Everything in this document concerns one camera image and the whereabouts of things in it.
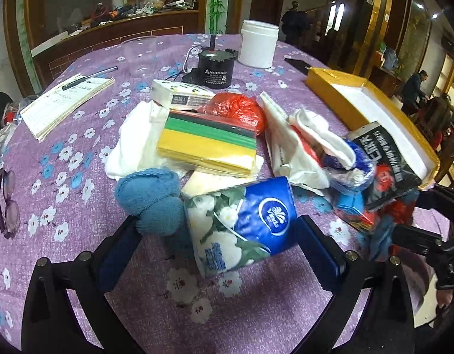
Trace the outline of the person in dark clothes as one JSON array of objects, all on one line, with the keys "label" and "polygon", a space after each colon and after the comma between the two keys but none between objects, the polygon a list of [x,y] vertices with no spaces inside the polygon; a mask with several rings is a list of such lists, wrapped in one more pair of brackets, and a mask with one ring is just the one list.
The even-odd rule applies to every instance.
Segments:
[{"label": "person in dark clothes", "polygon": [[285,36],[285,42],[292,46],[297,46],[303,33],[311,28],[306,13],[298,8],[299,3],[292,1],[291,7],[281,18],[281,30]]}]

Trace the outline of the black pen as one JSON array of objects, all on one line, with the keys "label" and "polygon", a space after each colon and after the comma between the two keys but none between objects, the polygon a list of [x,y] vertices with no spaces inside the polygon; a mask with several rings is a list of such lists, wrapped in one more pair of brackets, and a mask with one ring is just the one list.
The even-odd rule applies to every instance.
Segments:
[{"label": "black pen", "polygon": [[118,67],[115,65],[115,66],[109,67],[107,69],[103,69],[101,71],[98,71],[96,73],[92,73],[92,74],[90,74],[88,76],[83,76],[83,77],[77,78],[74,81],[66,83],[62,87],[62,90],[71,89],[71,88],[76,87],[77,85],[81,84],[82,82],[87,81],[87,80],[92,79],[92,78],[104,78],[107,75],[107,73],[112,73],[112,72],[117,71],[117,70],[118,70]]}]

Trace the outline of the blue floral tissue pack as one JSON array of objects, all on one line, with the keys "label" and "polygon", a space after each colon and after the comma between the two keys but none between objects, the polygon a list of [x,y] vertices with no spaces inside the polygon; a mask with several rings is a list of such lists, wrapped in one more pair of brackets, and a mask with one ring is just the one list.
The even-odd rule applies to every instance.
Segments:
[{"label": "blue floral tissue pack", "polygon": [[185,213],[203,278],[273,257],[296,243],[297,210],[287,177],[194,196],[185,202]]}]

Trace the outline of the white sock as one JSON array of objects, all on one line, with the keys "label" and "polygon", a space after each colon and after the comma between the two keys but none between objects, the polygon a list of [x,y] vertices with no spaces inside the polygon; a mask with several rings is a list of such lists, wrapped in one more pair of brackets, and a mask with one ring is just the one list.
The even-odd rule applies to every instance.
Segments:
[{"label": "white sock", "polygon": [[326,154],[337,158],[345,169],[355,167],[355,152],[341,137],[329,130],[328,122],[320,114],[306,108],[297,109],[289,115],[288,121],[303,138],[312,141],[312,144],[319,144]]}]

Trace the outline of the yellow cardboard box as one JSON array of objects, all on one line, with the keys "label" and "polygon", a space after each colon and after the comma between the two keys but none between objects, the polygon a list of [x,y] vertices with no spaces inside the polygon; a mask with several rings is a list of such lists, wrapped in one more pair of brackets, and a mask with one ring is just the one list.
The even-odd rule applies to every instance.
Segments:
[{"label": "yellow cardboard box", "polygon": [[372,122],[382,125],[420,177],[420,188],[433,186],[440,159],[411,120],[372,82],[342,71],[313,67],[305,84],[349,130],[358,130]]}]

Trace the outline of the wooden counter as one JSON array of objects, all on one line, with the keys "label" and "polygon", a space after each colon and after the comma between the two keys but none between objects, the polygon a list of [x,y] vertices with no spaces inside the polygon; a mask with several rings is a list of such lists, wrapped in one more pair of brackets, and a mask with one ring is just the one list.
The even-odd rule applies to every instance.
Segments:
[{"label": "wooden counter", "polygon": [[33,56],[34,67],[41,87],[45,89],[71,62],[95,50],[120,45],[137,37],[195,34],[198,29],[198,10],[174,10],[126,18],[62,39]]}]

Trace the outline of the white red shopping bag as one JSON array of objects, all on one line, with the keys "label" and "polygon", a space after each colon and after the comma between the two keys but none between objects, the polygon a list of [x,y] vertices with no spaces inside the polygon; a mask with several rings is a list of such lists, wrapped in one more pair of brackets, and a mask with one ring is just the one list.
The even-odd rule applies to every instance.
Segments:
[{"label": "white red shopping bag", "polygon": [[273,174],[287,177],[293,186],[321,195],[329,188],[328,177],[319,163],[310,156],[300,137],[288,122],[288,115],[266,92],[260,94],[266,128],[264,137]]}]

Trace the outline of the purple floral tablecloth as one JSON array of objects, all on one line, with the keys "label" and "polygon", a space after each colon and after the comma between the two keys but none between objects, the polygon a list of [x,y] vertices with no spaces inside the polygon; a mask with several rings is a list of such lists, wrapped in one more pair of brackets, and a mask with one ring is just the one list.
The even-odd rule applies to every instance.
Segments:
[{"label": "purple floral tablecloth", "polygon": [[[22,111],[0,163],[0,353],[413,353],[400,259],[364,256],[321,155],[376,165],[367,209],[437,170],[414,125],[376,90],[282,42],[237,64],[265,130],[170,109],[155,95],[207,35],[149,37],[82,55]],[[319,156],[304,149],[310,142]]]}]

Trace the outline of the white notebook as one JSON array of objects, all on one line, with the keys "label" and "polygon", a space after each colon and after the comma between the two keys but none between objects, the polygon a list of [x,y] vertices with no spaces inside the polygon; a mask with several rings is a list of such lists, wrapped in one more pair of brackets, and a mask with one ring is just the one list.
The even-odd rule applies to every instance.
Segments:
[{"label": "white notebook", "polygon": [[23,122],[38,142],[42,142],[73,111],[115,83],[113,78],[92,78],[76,87],[62,90],[66,83],[80,77],[83,76],[78,73],[64,80],[20,112]]}]

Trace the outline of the white green patterned tissue pack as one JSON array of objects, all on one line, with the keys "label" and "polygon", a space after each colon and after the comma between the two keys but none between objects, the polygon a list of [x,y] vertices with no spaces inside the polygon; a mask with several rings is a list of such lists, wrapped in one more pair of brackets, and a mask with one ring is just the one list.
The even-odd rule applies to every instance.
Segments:
[{"label": "white green patterned tissue pack", "polygon": [[152,81],[150,93],[157,104],[174,110],[197,110],[215,96],[203,86],[159,79]]}]

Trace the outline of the black printed package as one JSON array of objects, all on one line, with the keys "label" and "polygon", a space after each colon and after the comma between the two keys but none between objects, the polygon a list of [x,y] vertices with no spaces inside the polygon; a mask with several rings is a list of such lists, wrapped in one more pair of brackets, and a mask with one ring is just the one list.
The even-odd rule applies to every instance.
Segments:
[{"label": "black printed package", "polygon": [[346,138],[361,147],[376,166],[372,184],[364,191],[367,210],[379,210],[421,184],[391,134],[378,122],[364,125],[348,133]]}]

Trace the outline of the blue red sponge pack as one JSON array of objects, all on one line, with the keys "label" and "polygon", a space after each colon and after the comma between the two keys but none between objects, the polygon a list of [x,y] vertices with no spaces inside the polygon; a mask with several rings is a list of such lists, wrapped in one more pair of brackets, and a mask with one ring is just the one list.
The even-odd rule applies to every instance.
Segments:
[{"label": "blue red sponge pack", "polygon": [[371,234],[378,221],[377,211],[368,210],[364,205],[362,193],[353,195],[332,191],[332,206],[334,213],[354,229]]}]

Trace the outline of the clear plastic cup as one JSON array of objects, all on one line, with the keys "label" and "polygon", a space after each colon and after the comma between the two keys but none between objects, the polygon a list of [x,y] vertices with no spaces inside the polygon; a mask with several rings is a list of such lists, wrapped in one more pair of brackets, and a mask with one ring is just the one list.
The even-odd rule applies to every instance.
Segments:
[{"label": "clear plastic cup", "polygon": [[123,41],[126,70],[131,78],[151,78],[157,67],[156,36],[134,37]]}]

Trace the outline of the eyeglasses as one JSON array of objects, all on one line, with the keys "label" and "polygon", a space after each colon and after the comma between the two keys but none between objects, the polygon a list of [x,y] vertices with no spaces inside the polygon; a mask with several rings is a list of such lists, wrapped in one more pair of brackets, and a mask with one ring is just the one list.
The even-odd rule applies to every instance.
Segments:
[{"label": "eyeglasses", "polygon": [[15,189],[14,171],[0,169],[0,231],[6,239],[13,239],[20,228],[20,210],[12,198]]}]

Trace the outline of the red plastic bag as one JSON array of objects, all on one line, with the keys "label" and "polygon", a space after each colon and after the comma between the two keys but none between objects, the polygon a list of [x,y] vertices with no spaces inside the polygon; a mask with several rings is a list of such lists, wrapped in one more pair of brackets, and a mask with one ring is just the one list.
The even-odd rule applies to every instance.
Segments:
[{"label": "red plastic bag", "polygon": [[262,134],[266,128],[266,117],[263,109],[258,105],[255,98],[249,98],[243,94],[215,94],[210,101],[200,106],[197,112],[242,122],[254,128],[256,135]]}]

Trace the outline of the black cylindrical motor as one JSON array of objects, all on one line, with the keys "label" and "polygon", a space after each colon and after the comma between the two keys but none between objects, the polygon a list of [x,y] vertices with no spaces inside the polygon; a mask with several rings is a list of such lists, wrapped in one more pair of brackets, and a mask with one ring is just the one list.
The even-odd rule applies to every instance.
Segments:
[{"label": "black cylindrical motor", "polygon": [[232,49],[218,50],[216,44],[217,36],[209,35],[209,46],[202,46],[198,54],[198,66],[187,71],[187,62],[183,64],[181,81],[212,90],[230,87],[238,52]]}]

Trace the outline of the white plastic jar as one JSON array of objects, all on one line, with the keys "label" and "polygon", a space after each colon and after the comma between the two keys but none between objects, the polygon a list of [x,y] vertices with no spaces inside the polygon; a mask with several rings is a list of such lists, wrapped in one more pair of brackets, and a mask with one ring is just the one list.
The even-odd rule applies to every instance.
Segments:
[{"label": "white plastic jar", "polygon": [[268,69],[273,65],[279,27],[254,20],[243,21],[237,61],[242,65]]}]

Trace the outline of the black smartphone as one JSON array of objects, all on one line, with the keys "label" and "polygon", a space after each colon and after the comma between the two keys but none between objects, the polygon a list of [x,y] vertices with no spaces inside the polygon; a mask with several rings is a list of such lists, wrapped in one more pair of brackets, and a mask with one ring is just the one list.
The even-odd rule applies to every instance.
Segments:
[{"label": "black smartphone", "polygon": [[309,63],[303,60],[285,58],[284,61],[291,65],[292,68],[294,68],[296,71],[302,73],[304,76],[307,76],[309,74],[310,69],[312,68],[312,66]]}]

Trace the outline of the white cloth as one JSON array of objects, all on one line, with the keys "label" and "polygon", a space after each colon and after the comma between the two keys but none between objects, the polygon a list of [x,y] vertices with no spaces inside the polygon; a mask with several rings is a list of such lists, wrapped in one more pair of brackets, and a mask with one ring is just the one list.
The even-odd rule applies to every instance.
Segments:
[{"label": "white cloth", "polygon": [[169,109],[154,101],[141,101],[135,106],[119,128],[117,144],[106,159],[107,177],[118,181],[132,173],[162,167],[173,170],[180,178],[187,174],[178,163],[157,152],[169,114]]}]

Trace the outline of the yellow green black sponge pack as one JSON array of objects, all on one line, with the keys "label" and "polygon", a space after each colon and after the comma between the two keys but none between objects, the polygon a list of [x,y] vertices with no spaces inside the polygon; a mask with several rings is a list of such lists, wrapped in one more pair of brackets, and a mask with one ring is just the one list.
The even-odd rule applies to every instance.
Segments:
[{"label": "yellow green black sponge pack", "polygon": [[256,132],[237,120],[172,110],[157,151],[193,168],[248,177],[255,168]]}]

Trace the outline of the blue knitted cloth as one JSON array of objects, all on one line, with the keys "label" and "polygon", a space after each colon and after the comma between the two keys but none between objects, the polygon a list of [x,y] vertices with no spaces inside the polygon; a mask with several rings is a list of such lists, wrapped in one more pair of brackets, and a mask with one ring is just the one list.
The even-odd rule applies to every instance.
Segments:
[{"label": "blue knitted cloth", "polygon": [[117,204],[137,218],[143,236],[169,237],[185,223],[179,176],[167,168],[150,168],[120,179],[114,192]]}]

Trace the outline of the blue white plastic bag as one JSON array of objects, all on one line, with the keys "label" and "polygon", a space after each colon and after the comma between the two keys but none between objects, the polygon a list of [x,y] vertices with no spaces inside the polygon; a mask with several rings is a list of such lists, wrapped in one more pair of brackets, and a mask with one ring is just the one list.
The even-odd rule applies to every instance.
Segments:
[{"label": "blue white plastic bag", "polygon": [[376,175],[376,163],[354,142],[345,143],[355,153],[356,161],[351,169],[345,169],[336,157],[324,154],[321,160],[323,170],[332,188],[342,194],[353,195],[366,190]]}]

